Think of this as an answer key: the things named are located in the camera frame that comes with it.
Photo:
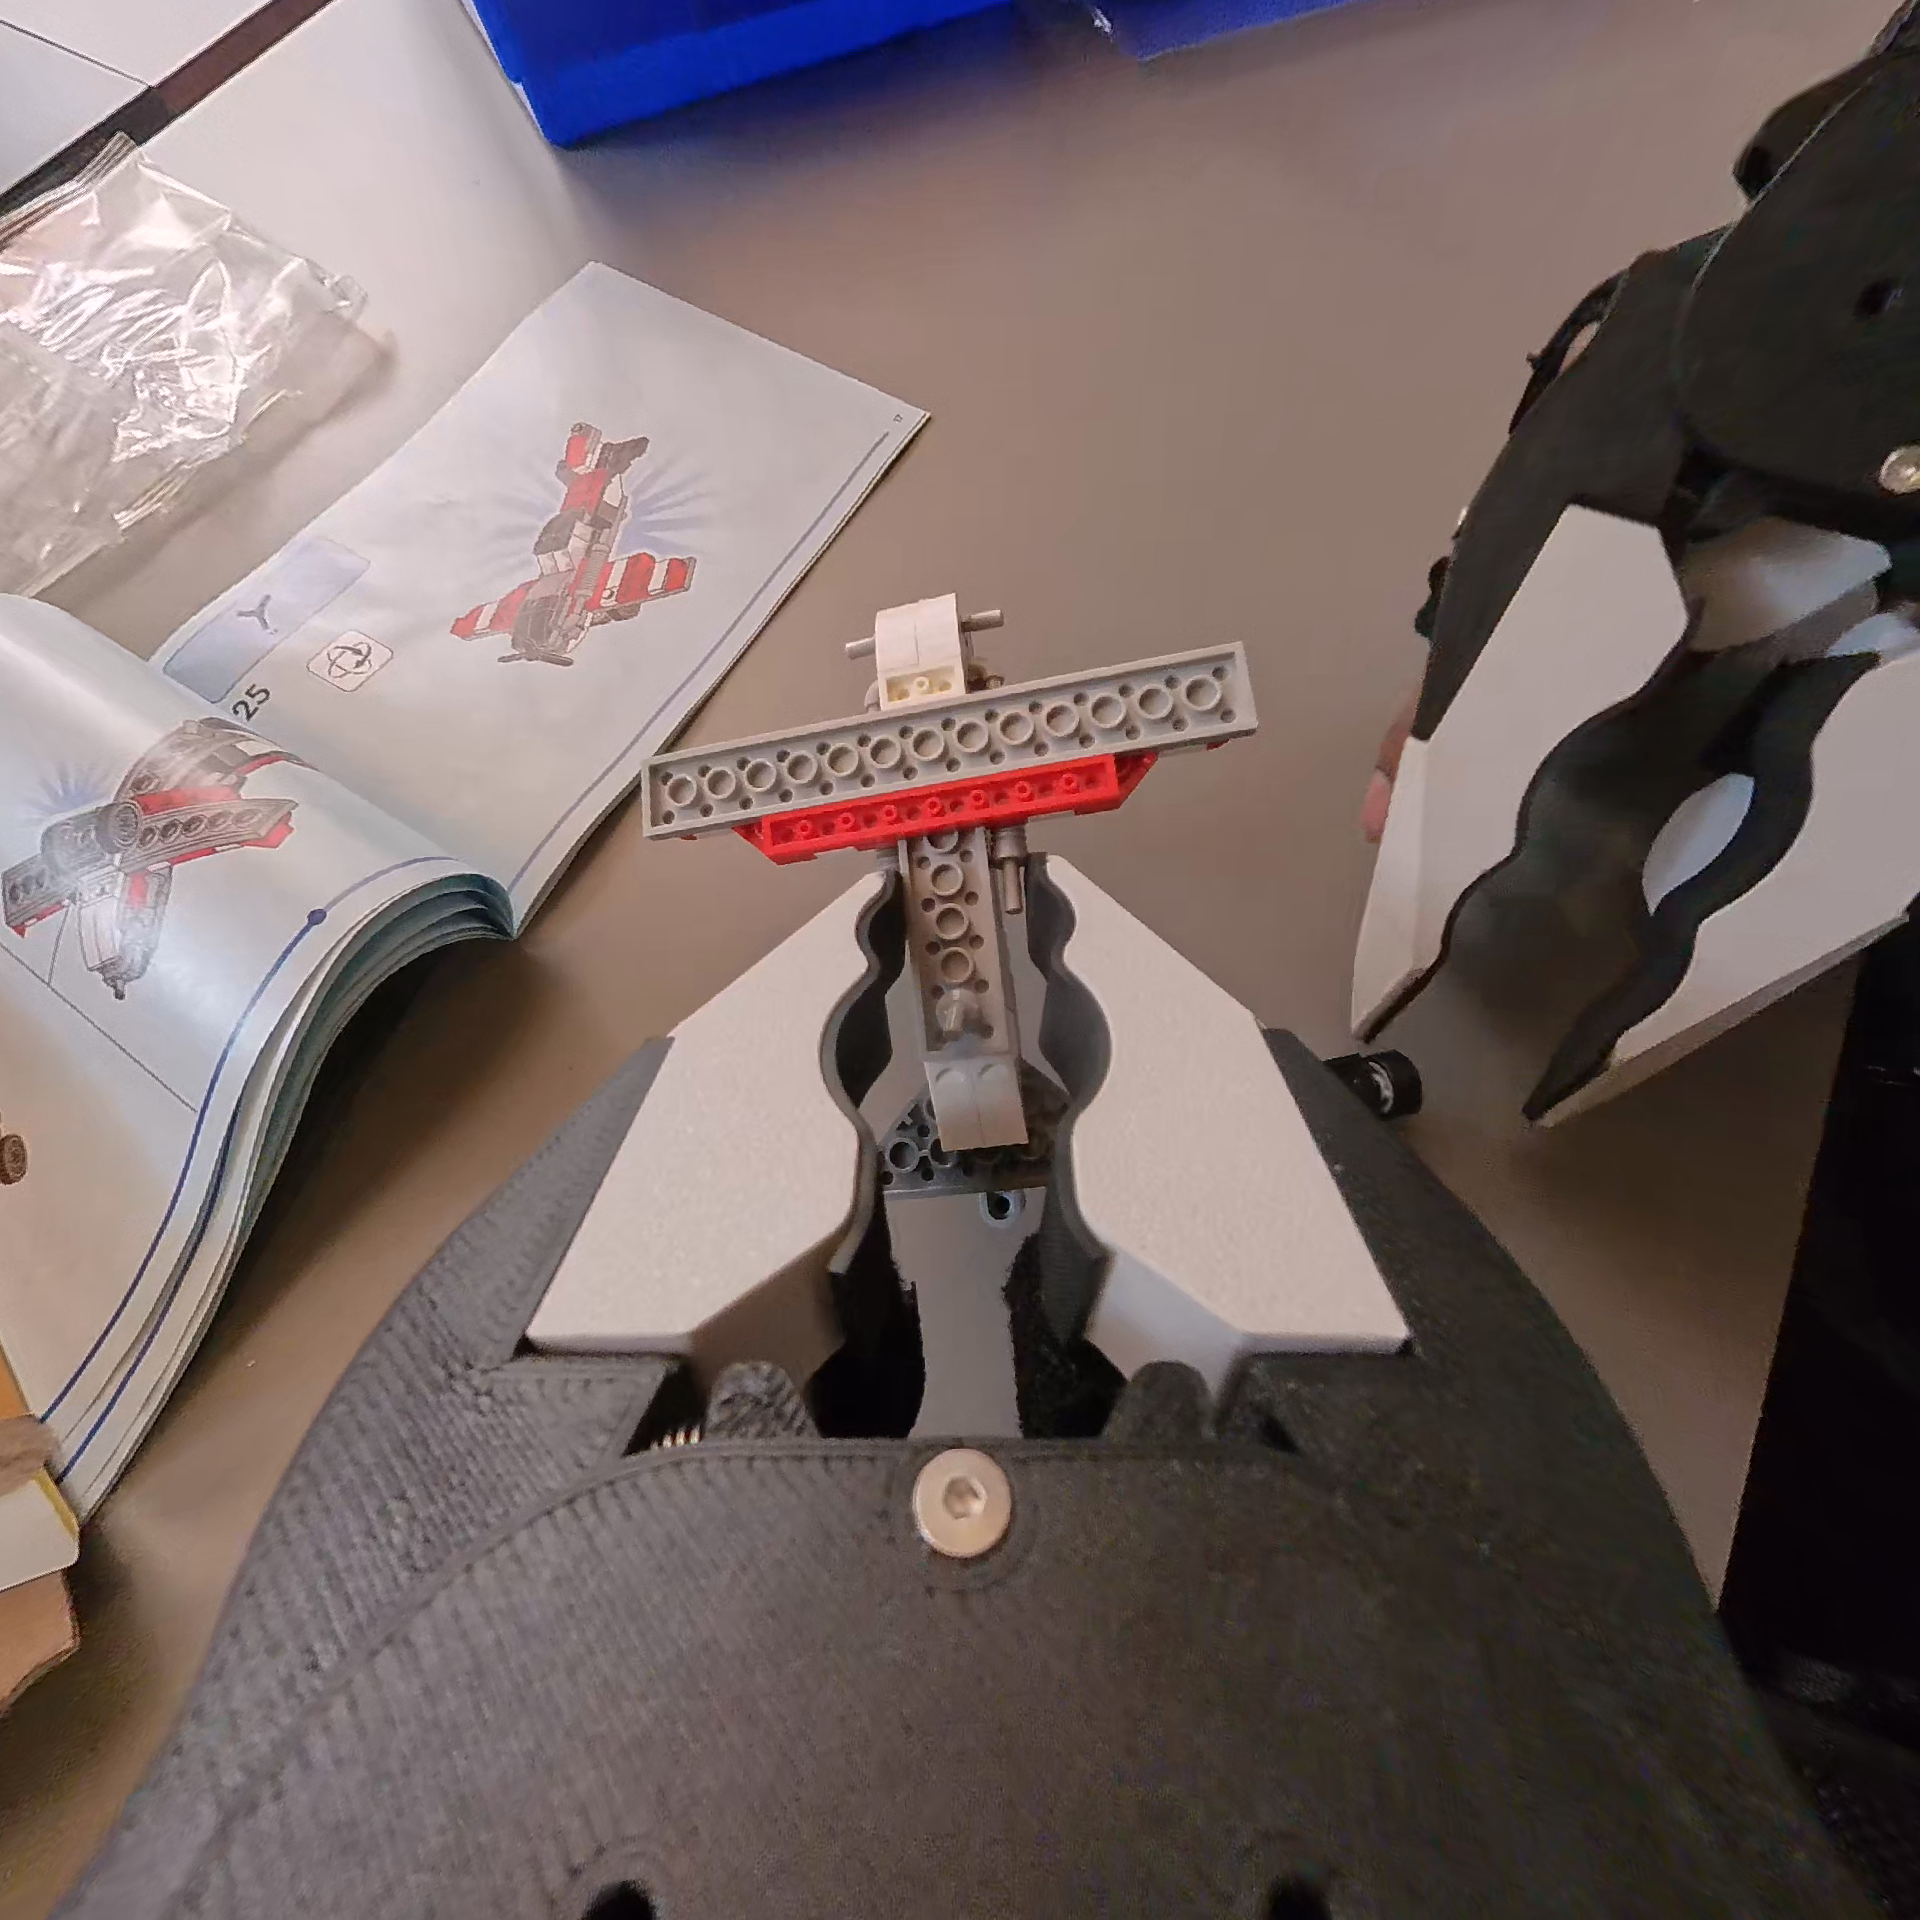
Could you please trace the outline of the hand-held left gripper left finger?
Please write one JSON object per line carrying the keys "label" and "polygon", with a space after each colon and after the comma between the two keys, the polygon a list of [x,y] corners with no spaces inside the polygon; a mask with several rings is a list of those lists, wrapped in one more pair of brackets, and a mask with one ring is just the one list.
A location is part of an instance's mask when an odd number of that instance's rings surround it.
{"label": "hand-held left gripper left finger", "polygon": [[526,1330],[543,1354],[663,1354],[814,1376],[831,1277],[872,1218],[859,1107],[894,1057],[891,871],[867,871],[687,1016]]}

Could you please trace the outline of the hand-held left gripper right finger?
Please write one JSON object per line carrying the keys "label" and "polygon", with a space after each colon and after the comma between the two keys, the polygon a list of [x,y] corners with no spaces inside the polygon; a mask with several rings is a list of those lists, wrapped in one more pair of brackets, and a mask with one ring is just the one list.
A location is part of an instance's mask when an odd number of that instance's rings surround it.
{"label": "hand-held left gripper right finger", "polygon": [[1074,865],[1040,863],[1040,1050],[1068,1091],[1047,1307],[1123,1376],[1397,1354],[1408,1323],[1256,1017]]}

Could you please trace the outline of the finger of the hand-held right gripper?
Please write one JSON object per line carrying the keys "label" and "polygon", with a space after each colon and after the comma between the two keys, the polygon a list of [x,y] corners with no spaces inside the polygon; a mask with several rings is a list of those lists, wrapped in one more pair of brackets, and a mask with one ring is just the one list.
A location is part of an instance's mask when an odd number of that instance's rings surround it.
{"label": "finger of the hand-held right gripper", "polygon": [[1916,715],[1910,641],[1848,641],[1762,685],[1725,772],[1656,834],[1636,961],[1575,1019],[1530,1121],[1636,1085],[1908,916]]}
{"label": "finger of the hand-held right gripper", "polygon": [[1516,853],[1548,756],[1639,700],[1687,637],[1663,538],[1568,508],[1431,733],[1400,753],[1354,957],[1355,1037],[1443,962],[1454,911]]}

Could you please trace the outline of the grey red brick plane model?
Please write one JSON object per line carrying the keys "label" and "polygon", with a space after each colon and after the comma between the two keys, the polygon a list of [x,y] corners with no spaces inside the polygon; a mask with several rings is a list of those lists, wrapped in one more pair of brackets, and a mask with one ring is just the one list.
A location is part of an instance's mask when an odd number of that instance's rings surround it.
{"label": "grey red brick plane model", "polygon": [[896,868],[927,1127],[948,1160],[1026,1149],[1008,921],[1026,827],[1123,804],[1171,753],[1256,731],[1244,648],[1005,681],[975,658],[998,612],[954,595],[875,616],[861,713],[645,761],[651,840],[732,833],[775,865],[872,853]]}

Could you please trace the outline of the person's right hand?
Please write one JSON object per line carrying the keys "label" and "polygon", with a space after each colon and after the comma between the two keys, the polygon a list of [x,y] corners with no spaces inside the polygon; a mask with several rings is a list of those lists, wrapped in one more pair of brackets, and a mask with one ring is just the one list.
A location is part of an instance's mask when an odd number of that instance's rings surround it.
{"label": "person's right hand", "polygon": [[1408,745],[1411,723],[1418,705],[1405,705],[1397,712],[1394,721],[1387,724],[1378,741],[1374,770],[1367,777],[1367,786],[1359,800],[1359,833],[1367,843],[1375,847],[1382,831],[1390,803],[1394,799],[1400,756]]}

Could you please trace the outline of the person's black jacket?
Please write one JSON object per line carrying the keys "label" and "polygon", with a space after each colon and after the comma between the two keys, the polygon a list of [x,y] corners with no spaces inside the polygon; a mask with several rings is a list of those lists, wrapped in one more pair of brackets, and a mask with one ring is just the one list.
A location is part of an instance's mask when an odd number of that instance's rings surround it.
{"label": "person's black jacket", "polygon": [[1718,1621],[1885,1915],[1918,1915],[1918,931],[1855,973]]}

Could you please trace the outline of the blue plastic bin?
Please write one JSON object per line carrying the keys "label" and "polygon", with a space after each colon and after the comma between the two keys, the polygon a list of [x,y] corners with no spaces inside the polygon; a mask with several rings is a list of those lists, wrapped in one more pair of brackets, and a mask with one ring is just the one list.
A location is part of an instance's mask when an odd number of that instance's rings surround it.
{"label": "blue plastic bin", "polygon": [[1151,5],[468,2],[542,137],[579,148],[680,111],[967,98],[1127,42]]}
{"label": "blue plastic bin", "polygon": [[1526,56],[1591,45],[1718,50],[1739,42],[1834,42],[1853,50],[1884,15],[1884,5],[1800,2],[1099,2],[1078,10],[1112,49],[1142,64],[1227,44],[1303,50],[1418,37]]}

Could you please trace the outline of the brick model instruction booklet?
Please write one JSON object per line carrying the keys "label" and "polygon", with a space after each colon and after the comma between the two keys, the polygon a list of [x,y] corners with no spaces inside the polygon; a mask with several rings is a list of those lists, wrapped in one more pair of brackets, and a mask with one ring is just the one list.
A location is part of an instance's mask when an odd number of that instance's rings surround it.
{"label": "brick model instruction booklet", "polygon": [[154,660],[5,602],[5,1357],[77,1519],[347,1023],[523,931],[926,418],[592,264]]}

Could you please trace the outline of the white yellow-edged card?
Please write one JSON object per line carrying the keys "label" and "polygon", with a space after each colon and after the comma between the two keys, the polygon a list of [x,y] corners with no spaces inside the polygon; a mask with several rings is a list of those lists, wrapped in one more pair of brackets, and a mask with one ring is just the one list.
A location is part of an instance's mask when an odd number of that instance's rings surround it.
{"label": "white yellow-edged card", "polygon": [[52,1435],[29,1412],[3,1419],[3,1591],[67,1572],[79,1525],[52,1474]]}

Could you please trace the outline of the brown cardboard box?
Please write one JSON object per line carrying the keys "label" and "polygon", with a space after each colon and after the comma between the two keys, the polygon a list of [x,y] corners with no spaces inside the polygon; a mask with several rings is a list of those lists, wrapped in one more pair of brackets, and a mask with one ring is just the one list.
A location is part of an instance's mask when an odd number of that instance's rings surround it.
{"label": "brown cardboard box", "polygon": [[8,1715],[18,1698],[67,1663],[79,1644],[79,1624],[62,1570],[3,1589],[3,1698]]}

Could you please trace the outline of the clear plastic bag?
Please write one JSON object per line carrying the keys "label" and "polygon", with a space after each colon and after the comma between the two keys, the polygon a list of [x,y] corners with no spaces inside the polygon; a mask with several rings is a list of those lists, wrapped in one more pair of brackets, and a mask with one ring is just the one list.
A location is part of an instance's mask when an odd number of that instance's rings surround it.
{"label": "clear plastic bag", "polygon": [[347,277],[111,135],[3,225],[3,591],[36,595],[323,421],[381,346]]}

